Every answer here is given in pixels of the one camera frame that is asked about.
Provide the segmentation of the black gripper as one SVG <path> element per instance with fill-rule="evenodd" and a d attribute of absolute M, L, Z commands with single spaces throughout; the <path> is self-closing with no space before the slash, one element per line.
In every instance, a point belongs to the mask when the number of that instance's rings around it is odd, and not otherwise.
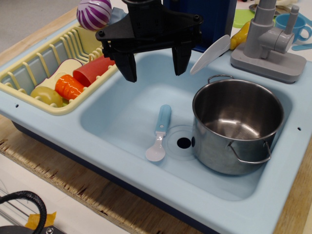
<path fill-rule="evenodd" d="M 172 48 L 175 75 L 183 74 L 192 49 L 201 42 L 203 17 L 172 11 L 159 0 L 126 0 L 128 14 L 99 30 L 103 53 L 115 61 L 124 78 L 137 81 L 134 53 Z"/>

